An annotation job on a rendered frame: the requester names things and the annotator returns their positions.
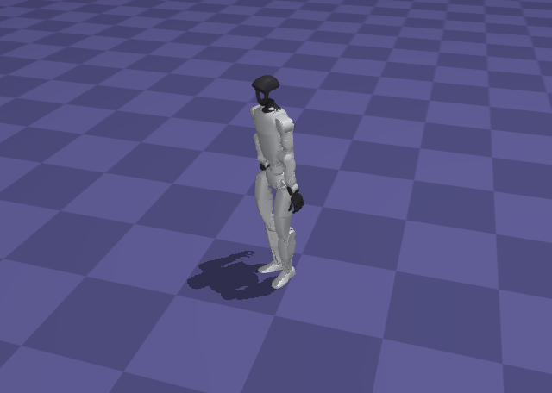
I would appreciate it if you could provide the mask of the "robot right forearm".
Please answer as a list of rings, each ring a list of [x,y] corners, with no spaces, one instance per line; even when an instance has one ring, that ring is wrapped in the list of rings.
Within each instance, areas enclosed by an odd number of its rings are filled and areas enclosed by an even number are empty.
[[[267,159],[265,159],[263,157],[263,154],[262,154],[262,151],[260,150],[260,147],[256,145],[256,150],[257,150],[257,160],[259,161],[259,165],[260,163],[262,163],[265,168],[267,168],[267,166],[269,165]]]

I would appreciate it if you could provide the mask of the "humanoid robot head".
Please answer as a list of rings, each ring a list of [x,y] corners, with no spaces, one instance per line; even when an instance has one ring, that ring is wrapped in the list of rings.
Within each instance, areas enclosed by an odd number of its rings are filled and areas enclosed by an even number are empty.
[[[274,110],[269,110],[268,108],[274,108],[281,110],[281,108],[274,102],[272,98],[268,98],[269,92],[275,90],[279,87],[279,81],[270,75],[265,75],[257,78],[252,86],[255,88],[257,101],[261,106],[265,105],[265,108],[262,108],[263,113],[270,113]],[[260,92],[264,94],[264,99],[260,98]]]

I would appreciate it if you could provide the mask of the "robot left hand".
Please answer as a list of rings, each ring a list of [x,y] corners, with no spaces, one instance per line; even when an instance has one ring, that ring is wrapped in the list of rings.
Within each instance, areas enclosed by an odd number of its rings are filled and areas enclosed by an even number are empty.
[[[299,194],[299,189],[297,189],[294,193],[292,193],[292,189],[289,186],[287,186],[287,190],[289,195],[292,196],[291,197],[292,203],[288,211],[291,211],[292,206],[294,206],[294,211],[292,211],[292,213],[294,214],[298,212],[302,208],[302,206],[304,206],[304,200],[301,194]]]

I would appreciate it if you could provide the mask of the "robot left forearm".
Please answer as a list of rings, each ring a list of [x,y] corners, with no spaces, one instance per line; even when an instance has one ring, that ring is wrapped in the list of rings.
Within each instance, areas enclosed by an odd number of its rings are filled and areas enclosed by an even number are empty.
[[[283,165],[283,171],[285,174],[285,184],[286,188],[289,186],[292,189],[292,193],[295,192],[298,189],[298,185],[296,183],[295,178],[295,170],[296,170],[296,163],[291,154],[288,154],[285,156],[284,159],[285,164]]]

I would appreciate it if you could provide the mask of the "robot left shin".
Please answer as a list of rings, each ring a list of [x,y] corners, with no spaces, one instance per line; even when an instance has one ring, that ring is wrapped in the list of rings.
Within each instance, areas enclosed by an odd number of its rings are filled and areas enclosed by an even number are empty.
[[[284,242],[281,238],[278,240],[279,256],[281,258],[283,271],[286,271],[286,274],[291,272],[292,269],[292,256],[296,246],[295,235],[296,232],[294,230],[290,230],[289,237],[286,242]]]

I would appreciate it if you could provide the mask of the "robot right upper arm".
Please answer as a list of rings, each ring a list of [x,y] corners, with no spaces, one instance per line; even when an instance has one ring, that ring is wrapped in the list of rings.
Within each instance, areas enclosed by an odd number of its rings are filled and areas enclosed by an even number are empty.
[[[252,116],[252,118],[253,118],[253,122],[254,122],[254,111],[255,111],[255,110],[256,110],[256,108],[258,108],[259,106],[260,106],[260,104],[259,104],[259,105],[256,105],[256,106],[254,106],[253,108],[251,108],[251,109],[250,109],[250,115],[251,115],[251,116]],[[254,125],[254,128],[255,128],[255,125]],[[255,144],[256,144],[257,146],[260,146],[260,143],[259,143],[259,140],[258,140],[258,136],[257,136],[257,133],[256,133],[256,134],[254,134],[254,142],[255,142]]]

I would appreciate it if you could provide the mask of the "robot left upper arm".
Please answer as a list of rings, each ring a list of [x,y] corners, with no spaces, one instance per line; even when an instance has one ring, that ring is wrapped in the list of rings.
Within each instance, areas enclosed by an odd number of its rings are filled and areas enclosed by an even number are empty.
[[[279,115],[275,118],[276,128],[280,133],[281,145],[284,148],[284,151],[281,151],[279,154],[279,161],[285,163],[285,156],[291,154],[294,158],[294,142],[293,142],[293,130],[294,123],[291,118],[286,115]]]

